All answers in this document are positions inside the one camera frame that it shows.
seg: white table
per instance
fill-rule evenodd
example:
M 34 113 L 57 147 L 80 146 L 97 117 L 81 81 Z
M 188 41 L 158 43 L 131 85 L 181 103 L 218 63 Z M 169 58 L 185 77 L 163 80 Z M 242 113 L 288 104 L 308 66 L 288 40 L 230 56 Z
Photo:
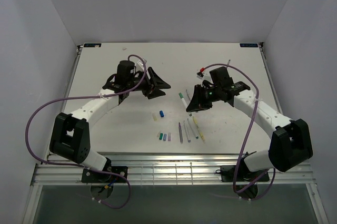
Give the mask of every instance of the white table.
M 237 154 L 250 119 L 222 101 L 213 103 L 210 110 L 195 114 L 205 143 L 200 138 L 192 138 L 188 143 L 183 130 L 184 143 L 181 144 L 178 132 L 178 122 L 182 123 L 188 117 L 178 93 L 186 97 L 185 90 L 188 89 L 192 95 L 194 85 L 200 84 L 196 77 L 200 68 L 213 63 L 226 64 L 229 59 L 231 65 L 255 81 L 261 99 L 276 109 L 260 49 L 230 43 L 103 43 L 99 48 L 83 48 L 69 96 L 96 95 L 106 79 L 116 73 L 118 63 L 130 54 L 145 58 L 147 67 L 152 66 L 172 88 L 164 90 L 166 96 L 152 100 L 141 92 L 133 92 L 120 106 L 103 116 L 90 132 L 91 147 L 98 152 Z M 235 70 L 229 69 L 229 73 L 234 82 L 241 80 L 251 86 Z M 87 101 L 68 101 L 65 113 L 78 109 Z M 164 118 L 160 118 L 160 110 L 164 111 Z M 157 121 L 153 120 L 152 113 L 157 114 Z M 158 140 L 160 130 L 172 133 L 171 142 Z M 245 150 L 268 149 L 269 144 L 266 133 L 254 125 Z

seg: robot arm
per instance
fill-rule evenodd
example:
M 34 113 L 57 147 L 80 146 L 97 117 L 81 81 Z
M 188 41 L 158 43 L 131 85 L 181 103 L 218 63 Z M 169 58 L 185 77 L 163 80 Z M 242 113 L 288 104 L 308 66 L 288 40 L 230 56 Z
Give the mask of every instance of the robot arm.
M 187 112 L 210 109 L 212 102 L 222 100 L 252 117 L 254 92 L 243 82 L 234 83 L 226 67 L 212 70 L 210 75 L 198 75 L 203 82 L 202 85 L 195 85 Z M 268 150 L 242 158 L 239 166 L 242 175 L 270 168 L 285 172 L 312 157 L 309 128 L 305 121 L 293 121 L 260 101 L 255 122 L 268 134 L 271 144 Z
M 145 78 L 141 80 L 143 73 L 141 61 L 137 66 L 132 61 L 121 61 L 117 67 L 117 73 L 107 79 L 99 92 L 100 98 L 90 100 L 70 114 L 60 113 L 56 116 L 50 151 L 84 167 L 106 171 L 111 161 L 91 149 L 90 129 L 103 115 L 122 103 L 130 93 L 105 96 L 129 90 L 138 83 L 140 84 L 134 91 L 142 91 L 148 99 L 163 96 L 165 92 L 161 89 L 171 88 L 151 67 L 147 69 Z

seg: gray wall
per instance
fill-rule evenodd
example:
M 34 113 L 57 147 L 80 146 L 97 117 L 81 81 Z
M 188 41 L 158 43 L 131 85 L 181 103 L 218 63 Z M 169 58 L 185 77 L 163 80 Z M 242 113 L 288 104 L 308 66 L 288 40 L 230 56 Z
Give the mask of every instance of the gray wall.
M 261 42 L 286 0 L 52 0 L 83 42 Z
M 62 97 L 76 47 L 51 0 L 0 0 L 1 223 L 20 223 L 35 160 L 24 144 L 30 114 Z M 45 152 L 54 115 L 46 108 L 33 122 L 32 147 Z
M 288 0 L 265 53 L 284 112 L 310 126 L 312 167 L 330 223 L 336 211 L 337 0 Z

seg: black label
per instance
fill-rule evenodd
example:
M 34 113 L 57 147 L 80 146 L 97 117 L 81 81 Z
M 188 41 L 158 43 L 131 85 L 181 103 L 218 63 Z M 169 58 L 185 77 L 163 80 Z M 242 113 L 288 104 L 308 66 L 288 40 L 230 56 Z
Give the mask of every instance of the black label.
M 95 48 L 95 47 L 100 47 L 102 44 L 84 44 L 84 48 Z
M 257 44 L 240 44 L 240 47 L 258 48 Z

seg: yellow pencil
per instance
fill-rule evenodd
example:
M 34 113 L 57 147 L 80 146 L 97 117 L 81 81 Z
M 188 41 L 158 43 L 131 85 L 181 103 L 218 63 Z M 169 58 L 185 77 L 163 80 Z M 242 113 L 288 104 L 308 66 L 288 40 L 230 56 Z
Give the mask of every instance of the yellow pencil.
M 194 124 L 196 125 L 196 129 L 198 130 L 198 133 L 199 133 L 199 135 L 201 136 L 201 139 L 205 142 L 205 137 L 204 137 L 204 135 L 202 134 L 202 132 L 201 132 L 199 126 L 198 126 L 198 122 L 196 121 L 196 119 L 195 119 L 194 116 L 193 116 L 192 118 L 193 118 Z

